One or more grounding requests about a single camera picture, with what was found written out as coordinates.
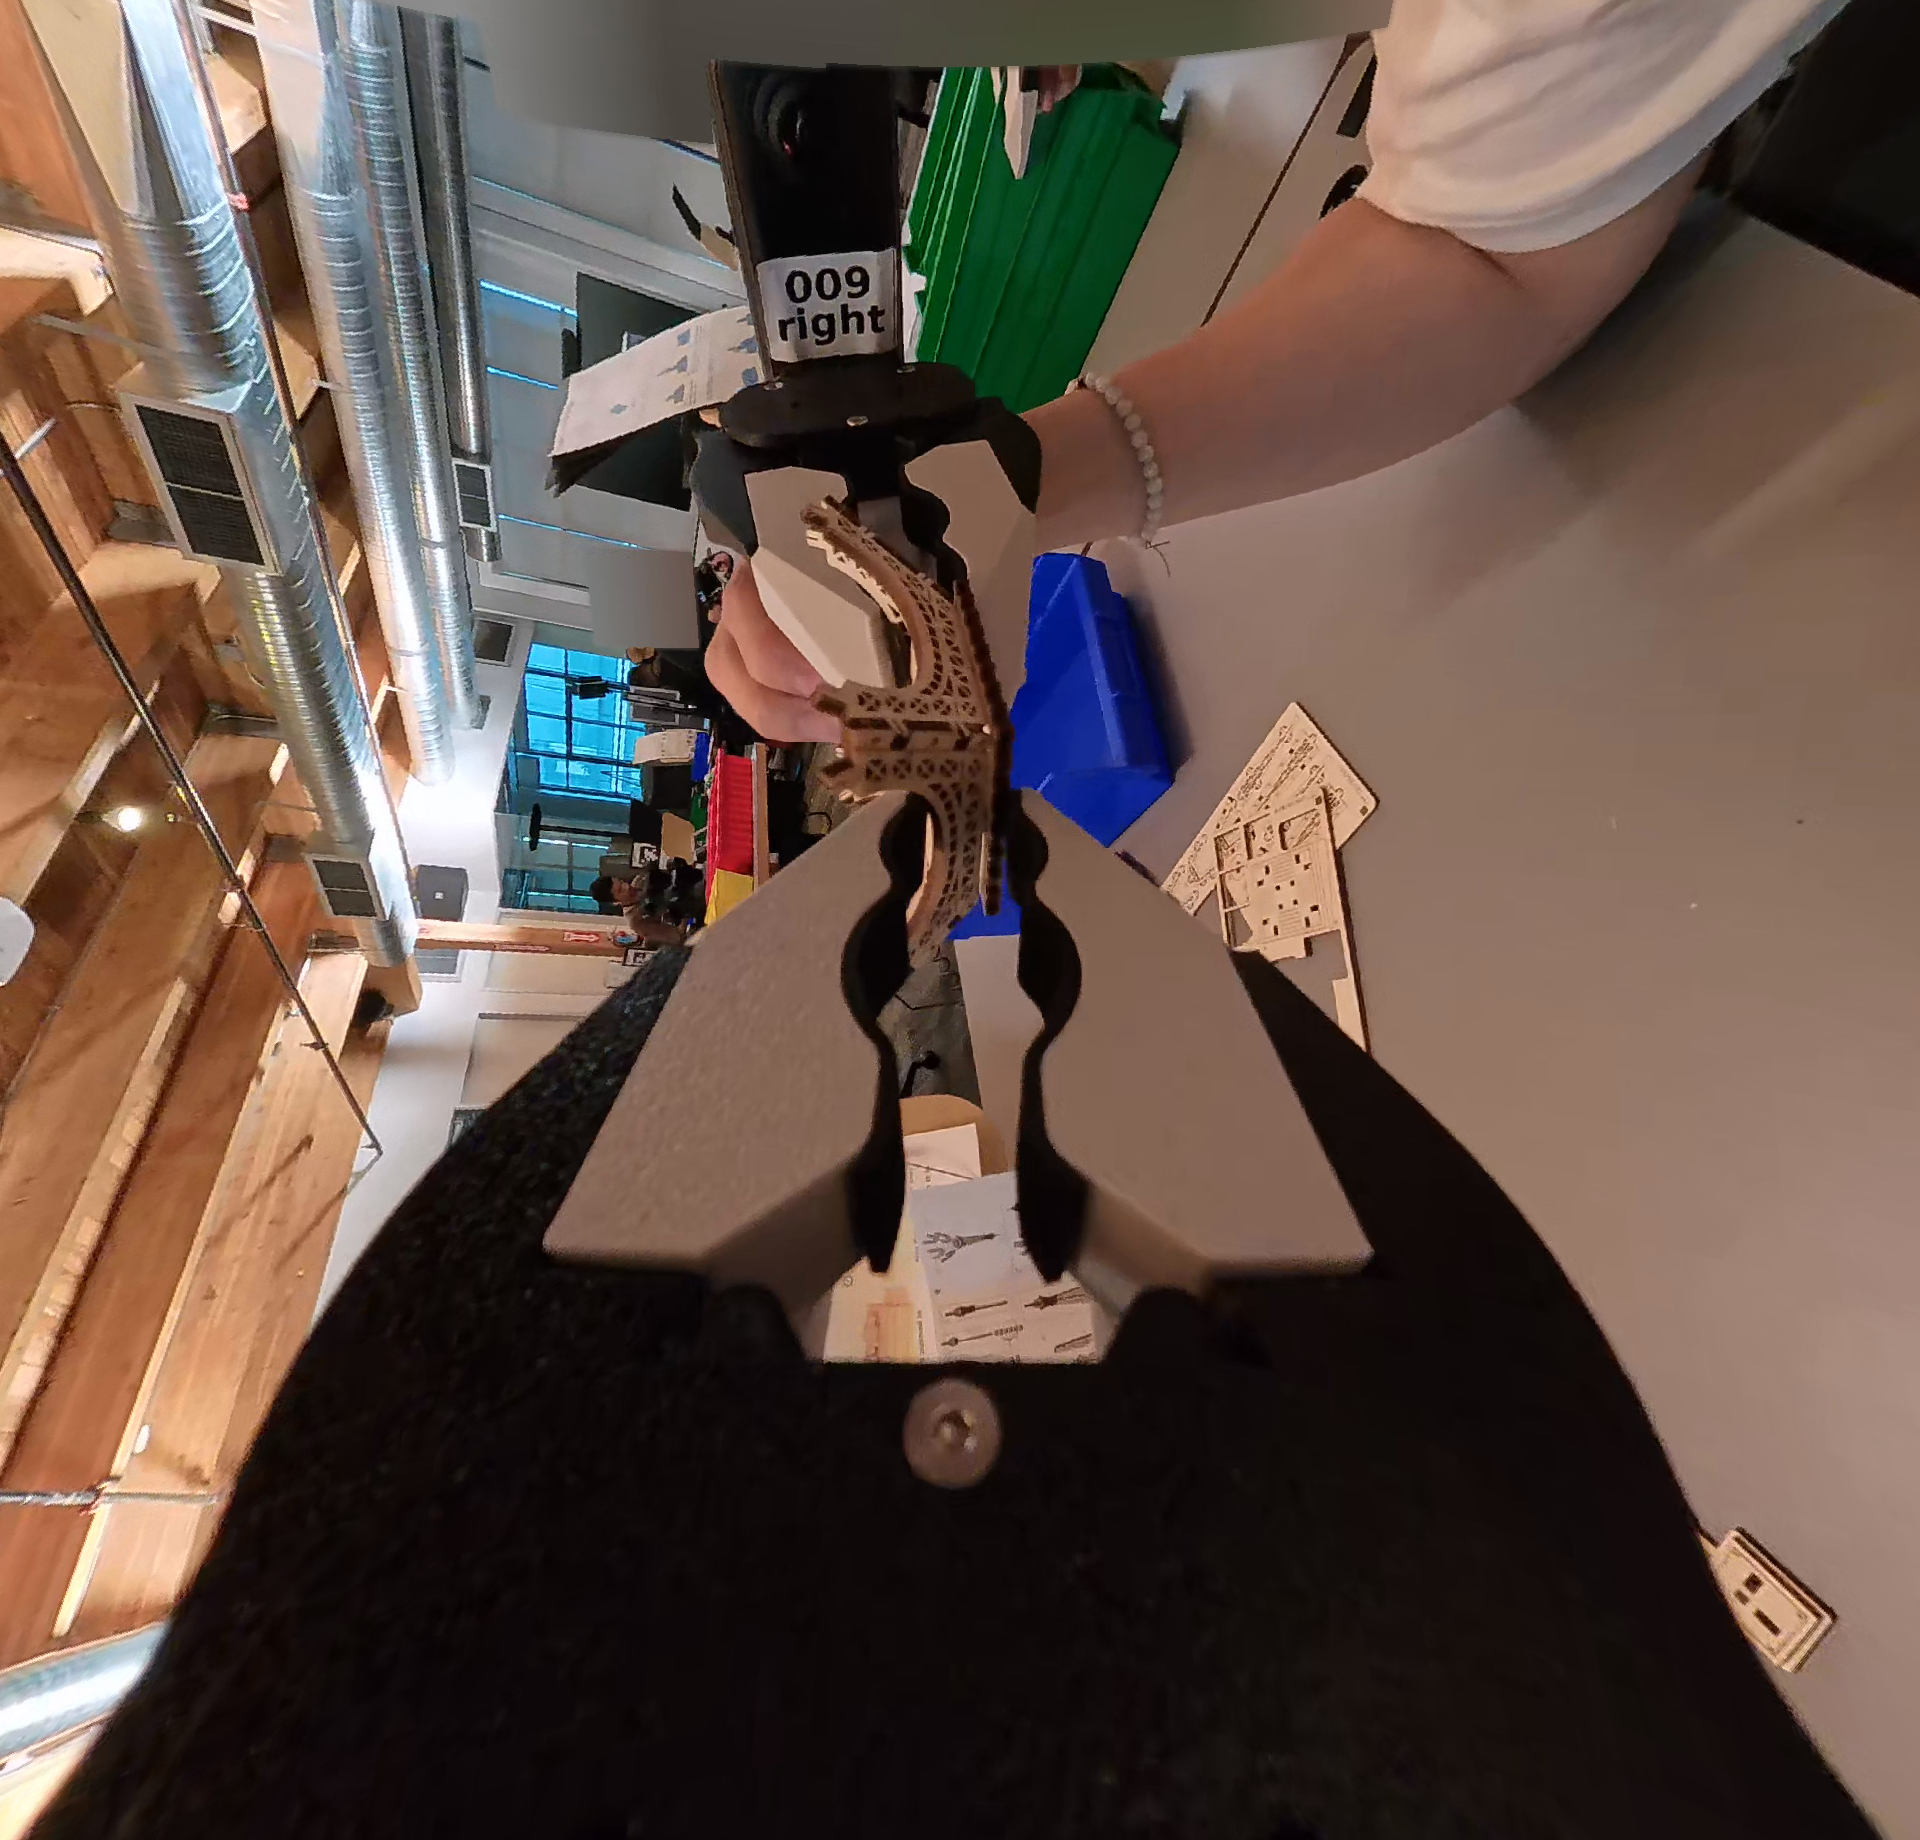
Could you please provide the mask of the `wooden square connector frame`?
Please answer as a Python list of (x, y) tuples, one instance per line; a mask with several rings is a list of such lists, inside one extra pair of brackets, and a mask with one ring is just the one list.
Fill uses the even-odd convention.
[(1744, 1639), (1777, 1672), (1801, 1672), (1836, 1631), (1836, 1610), (1749, 1531), (1697, 1536)]

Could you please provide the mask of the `blue plastic bin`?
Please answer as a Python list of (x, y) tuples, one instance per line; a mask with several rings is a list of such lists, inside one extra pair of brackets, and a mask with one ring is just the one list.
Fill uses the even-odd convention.
[(1022, 665), (1011, 788), (1116, 847), (1170, 788), (1170, 754), (1135, 613), (1101, 558), (1032, 558)]

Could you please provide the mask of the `cardboard box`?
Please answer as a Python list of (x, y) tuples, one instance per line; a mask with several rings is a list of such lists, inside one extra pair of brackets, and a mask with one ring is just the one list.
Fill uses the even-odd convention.
[(982, 1111), (950, 1094), (902, 1099), (904, 1190), (975, 1182), (985, 1175), (978, 1145)]

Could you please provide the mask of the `long silver ventilation duct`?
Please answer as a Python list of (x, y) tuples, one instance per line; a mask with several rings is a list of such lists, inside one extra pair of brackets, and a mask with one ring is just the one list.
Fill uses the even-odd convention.
[(325, 524), (184, 0), (118, 0), (127, 182), (104, 191), (110, 281), (146, 371), (131, 422), (184, 553), (214, 561), (313, 809), (309, 864), (378, 965), (417, 909)]
[(414, 764), (424, 787), (447, 787), (456, 774), (460, 736), (484, 722), (484, 700), (471, 651), (465, 542), (447, 433), (401, 14), (374, 0), (310, 0), (310, 9), (370, 289), (378, 376), (355, 376), (350, 389), (374, 409), (401, 508), (402, 600), (421, 627)]

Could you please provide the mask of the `stack of green bins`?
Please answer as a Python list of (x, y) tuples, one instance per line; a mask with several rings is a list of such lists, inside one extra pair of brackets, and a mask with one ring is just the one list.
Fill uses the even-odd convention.
[(1085, 67), (1036, 115), (1011, 174), (995, 71), (949, 67), (904, 207), (913, 355), (1011, 409), (1081, 376), (1180, 146), (1177, 120), (1116, 64)]

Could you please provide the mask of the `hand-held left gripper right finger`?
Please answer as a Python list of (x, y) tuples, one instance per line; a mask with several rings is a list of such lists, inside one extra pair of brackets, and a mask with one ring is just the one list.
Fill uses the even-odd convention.
[(1048, 801), (1016, 804), (1019, 1221), (1093, 1300), (1344, 1276), (1373, 1247), (1233, 954)]

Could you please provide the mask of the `person's right hand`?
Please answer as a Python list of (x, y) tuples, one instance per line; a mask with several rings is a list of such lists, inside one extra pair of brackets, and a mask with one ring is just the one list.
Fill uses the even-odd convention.
[[(1038, 440), (1036, 553), (1069, 553), (1144, 532), (1164, 506), (1161, 455), (1144, 416), (1115, 381), (1097, 380), (1027, 413)], [(731, 566), (718, 632), (706, 651), (711, 683), (774, 742), (830, 739), (816, 712), (825, 678), (768, 617), (751, 558)]]

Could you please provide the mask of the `short silver ventilation duct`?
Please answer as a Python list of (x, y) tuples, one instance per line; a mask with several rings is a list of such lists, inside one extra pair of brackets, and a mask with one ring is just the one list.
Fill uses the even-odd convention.
[(3, 1665), (3, 1768), (110, 1718), (167, 1631), (159, 1620)]

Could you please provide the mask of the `person's right forearm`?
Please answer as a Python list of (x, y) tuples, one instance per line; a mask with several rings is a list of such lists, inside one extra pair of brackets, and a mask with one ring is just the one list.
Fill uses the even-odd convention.
[(1358, 481), (1502, 409), (1621, 307), (1700, 174), (1692, 159), (1543, 252), (1480, 252), (1344, 203), (1242, 305), (1116, 376), (1164, 481), (1153, 524)]

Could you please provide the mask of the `red plastic bin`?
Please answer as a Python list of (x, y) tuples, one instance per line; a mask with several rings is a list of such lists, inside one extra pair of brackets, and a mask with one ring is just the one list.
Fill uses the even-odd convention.
[(706, 778), (706, 925), (771, 877), (768, 748), (722, 750)]

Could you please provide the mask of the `wooden lattice tower base model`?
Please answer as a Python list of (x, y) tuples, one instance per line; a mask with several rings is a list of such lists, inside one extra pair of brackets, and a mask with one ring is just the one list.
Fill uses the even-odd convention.
[(928, 861), (904, 909), (904, 949), (913, 961), (930, 961), (975, 905), (1002, 901), (1011, 712), (965, 585), (944, 591), (839, 500), (810, 501), (801, 533), (904, 638), (902, 686), (844, 683), (812, 704), (839, 722), (844, 796), (904, 794), (928, 808)]

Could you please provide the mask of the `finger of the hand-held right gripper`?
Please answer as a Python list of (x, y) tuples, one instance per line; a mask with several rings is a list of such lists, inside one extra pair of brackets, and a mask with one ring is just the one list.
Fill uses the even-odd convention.
[(904, 630), (801, 533), (805, 506), (850, 495), (850, 481), (830, 470), (771, 468), (745, 479), (757, 594), (826, 686), (904, 686), (913, 665)]
[(991, 653), (1022, 653), (1036, 518), (995, 441), (963, 440), (904, 461), (904, 542), (933, 575), (965, 575)]

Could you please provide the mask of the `air vent grille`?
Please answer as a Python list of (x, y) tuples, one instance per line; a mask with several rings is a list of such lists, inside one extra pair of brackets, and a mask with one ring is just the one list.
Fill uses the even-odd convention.
[(146, 380), (127, 380), (118, 399), (178, 547), (199, 561), (278, 575), (277, 533), (243, 455), (236, 404), (225, 391), (167, 396)]

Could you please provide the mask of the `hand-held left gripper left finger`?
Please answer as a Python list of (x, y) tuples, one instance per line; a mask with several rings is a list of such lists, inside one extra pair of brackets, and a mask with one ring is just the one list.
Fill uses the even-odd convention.
[(706, 926), (546, 1252), (763, 1288), (799, 1330), (904, 1206), (898, 1057), (920, 804), (874, 801)]

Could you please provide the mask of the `instruction booklet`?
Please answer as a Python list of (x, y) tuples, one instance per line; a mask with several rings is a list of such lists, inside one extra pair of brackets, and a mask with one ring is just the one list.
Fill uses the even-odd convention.
[(1032, 1263), (1016, 1175), (913, 1177), (885, 1269), (826, 1300), (826, 1363), (1093, 1363), (1093, 1300)]

